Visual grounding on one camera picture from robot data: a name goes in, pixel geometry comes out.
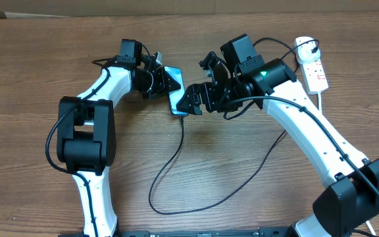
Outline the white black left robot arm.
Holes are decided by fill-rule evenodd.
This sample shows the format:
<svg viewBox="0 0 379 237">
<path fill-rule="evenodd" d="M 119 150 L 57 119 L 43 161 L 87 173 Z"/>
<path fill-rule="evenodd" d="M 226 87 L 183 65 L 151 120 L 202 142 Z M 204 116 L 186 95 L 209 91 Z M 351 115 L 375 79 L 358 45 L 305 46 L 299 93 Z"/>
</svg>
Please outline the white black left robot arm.
<svg viewBox="0 0 379 237">
<path fill-rule="evenodd" d="M 164 66 L 160 53 L 150 54 L 134 39 L 123 39 L 119 54 L 92 63 L 100 66 L 100 77 L 85 92 L 59 101 L 45 156 L 76 182 L 84 213 L 79 236 L 119 236 L 109 182 L 116 156 L 114 108 L 133 90 L 144 99 L 167 95 L 174 100 L 184 87 L 183 78 L 179 68 Z"/>
</svg>

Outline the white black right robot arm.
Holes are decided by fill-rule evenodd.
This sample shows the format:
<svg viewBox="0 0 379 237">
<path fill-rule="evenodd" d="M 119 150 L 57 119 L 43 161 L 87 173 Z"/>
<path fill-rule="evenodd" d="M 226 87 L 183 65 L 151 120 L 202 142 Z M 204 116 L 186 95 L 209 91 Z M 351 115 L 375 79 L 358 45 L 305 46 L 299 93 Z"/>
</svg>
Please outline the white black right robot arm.
<svg viewBox="0 0 379 237">
<path fill-rule="evenodd" d="M 347 236 L 379 215 L 379 158 L 371 161 L 330 124 L 308 98 L 295 72 L 281 59 L 265 62 L 242 34 L 199 64 L 211 81 L 188 86 L 177 110 L 200 115 L 237 111 L 254 102 L 274 118 L 315 168 L 324 191 L 313 213 L 292 224 L 289 236 Z"/>
</svg>

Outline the blue Samsung Galaxy smartphone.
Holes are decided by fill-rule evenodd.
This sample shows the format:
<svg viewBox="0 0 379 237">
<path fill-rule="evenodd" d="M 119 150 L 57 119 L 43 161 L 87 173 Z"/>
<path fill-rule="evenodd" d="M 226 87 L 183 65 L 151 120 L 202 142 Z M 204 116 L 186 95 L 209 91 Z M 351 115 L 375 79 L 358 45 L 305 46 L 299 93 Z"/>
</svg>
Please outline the blue Samsung Galaxy smartphone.
<svg viewBox="0 0 379 237">
<path fill-rule="evenodd" d="M 187 113 L 180 112 L 176 108 L 177 102 L 179 102 L 179 100 L 182 98 L 182 96 L 184 95 L 184 92 L 185 92 L 183 77 L 180 80 L 180 84 L 181 84 L 180 90 L 176 90 L 174 92 L 168 93 L 170 111 L 171 111 L 171 114 L 174 116 L 187 116 L 188 115 Z"/>
</svg>

